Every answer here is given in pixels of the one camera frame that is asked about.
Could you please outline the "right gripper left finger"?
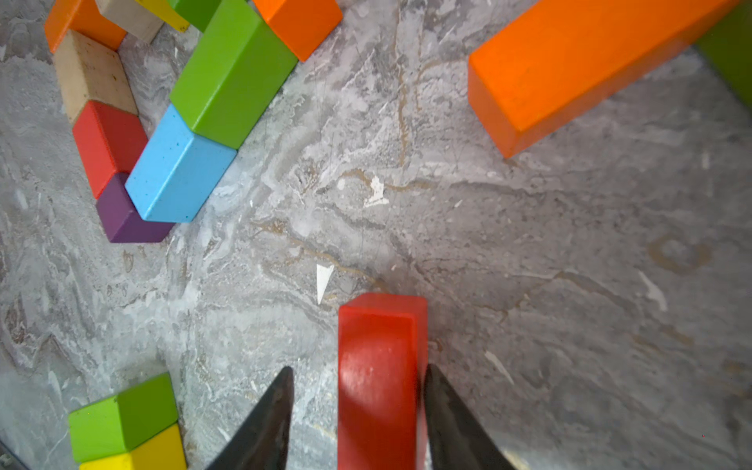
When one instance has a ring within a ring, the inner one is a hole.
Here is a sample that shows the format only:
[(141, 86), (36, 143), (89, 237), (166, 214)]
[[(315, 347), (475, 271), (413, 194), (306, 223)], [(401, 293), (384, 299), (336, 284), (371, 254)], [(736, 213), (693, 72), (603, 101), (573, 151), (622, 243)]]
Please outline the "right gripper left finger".
[(283, 367), (209, 470), (286, 468), (294, 405), (294, 370)]

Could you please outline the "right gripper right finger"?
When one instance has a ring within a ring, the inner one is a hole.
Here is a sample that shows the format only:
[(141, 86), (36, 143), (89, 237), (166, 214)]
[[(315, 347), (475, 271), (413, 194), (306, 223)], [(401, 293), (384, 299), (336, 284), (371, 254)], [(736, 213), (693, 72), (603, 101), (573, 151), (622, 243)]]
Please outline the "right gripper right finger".
[(432, 465), (438, 470), (513, 470), (515, 466), (456, 393), (444, 373), (429, 363), (424, 407)]

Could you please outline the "red block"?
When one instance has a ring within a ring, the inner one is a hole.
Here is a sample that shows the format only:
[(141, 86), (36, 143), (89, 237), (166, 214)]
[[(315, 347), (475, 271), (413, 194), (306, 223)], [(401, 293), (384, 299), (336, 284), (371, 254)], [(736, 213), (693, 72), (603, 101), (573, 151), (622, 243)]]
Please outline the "red block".
[(72, 135), (95, 199), (115, 174), (130, 174), (148, 137), (136, 115), (89, 100), (74, 123)]
[(338, 356), (338, 468), (423, 468), (426, 299), (365, 293), (342, 305)]

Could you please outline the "purple cube block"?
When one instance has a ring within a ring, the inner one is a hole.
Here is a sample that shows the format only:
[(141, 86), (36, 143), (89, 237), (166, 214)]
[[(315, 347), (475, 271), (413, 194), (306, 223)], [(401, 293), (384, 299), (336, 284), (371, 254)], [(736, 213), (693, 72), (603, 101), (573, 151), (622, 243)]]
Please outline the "purple cube block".
[(141, 219), (125, 190), (126, 181), (127, 174), (115, 174), (96, 203), (97, 213), (108, 240), (121, 244), (162, 242), (170, 234), (174, 224)]

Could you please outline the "light blue block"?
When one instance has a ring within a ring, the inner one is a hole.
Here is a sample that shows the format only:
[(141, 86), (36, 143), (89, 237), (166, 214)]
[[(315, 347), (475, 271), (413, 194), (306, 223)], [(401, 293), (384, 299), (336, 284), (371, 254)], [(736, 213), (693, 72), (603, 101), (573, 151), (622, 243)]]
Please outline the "light blue block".
[(125, 189), (141, 219), (195, 219), (237, 151), (192, 131), (169, 105), (127, 178)]

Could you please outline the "small natural wood block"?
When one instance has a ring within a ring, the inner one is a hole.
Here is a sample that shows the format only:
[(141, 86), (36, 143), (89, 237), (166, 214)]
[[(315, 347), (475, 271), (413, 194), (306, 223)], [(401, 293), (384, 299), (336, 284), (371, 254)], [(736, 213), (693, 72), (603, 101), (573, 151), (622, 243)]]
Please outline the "small natural wood block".
[(71, 125), (91, 100), (138, 115), (117, 52), (77, 31), (68, 31), (53, 54), (53, 64)]

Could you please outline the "yellow triangle block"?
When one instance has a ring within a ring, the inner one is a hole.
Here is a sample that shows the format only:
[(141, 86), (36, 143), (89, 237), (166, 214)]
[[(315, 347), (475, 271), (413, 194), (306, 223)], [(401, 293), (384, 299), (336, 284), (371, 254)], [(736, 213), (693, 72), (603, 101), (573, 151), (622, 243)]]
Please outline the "yellow triangle block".
[(174, 8), (170, 6), (168, 0), (136, 0), (136, 2), (170, 25), (176, 31), (185, 33), (190, 27), (190, 23), (188, 23), (186, 19), (183, 19)]

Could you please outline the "long natural wood block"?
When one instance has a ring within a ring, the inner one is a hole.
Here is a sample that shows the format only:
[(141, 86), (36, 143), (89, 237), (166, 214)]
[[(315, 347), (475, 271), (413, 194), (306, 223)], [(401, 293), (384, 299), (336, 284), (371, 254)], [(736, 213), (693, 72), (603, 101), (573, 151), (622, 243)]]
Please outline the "long natural wood block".
[(164, 21), (134, 0), (96, 0), (100, 14), (137, 39), (150, 44)]

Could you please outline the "long orange block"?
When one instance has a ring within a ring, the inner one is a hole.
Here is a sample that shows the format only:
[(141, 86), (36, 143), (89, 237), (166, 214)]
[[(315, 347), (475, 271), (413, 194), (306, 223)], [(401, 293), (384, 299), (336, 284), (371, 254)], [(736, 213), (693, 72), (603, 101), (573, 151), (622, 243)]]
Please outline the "long orange block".
[(44, 25), (52, 53), (68, 31), (76, 31), (117, 51), (127, 32), (103, 17), (94, 0), (56, 0)]

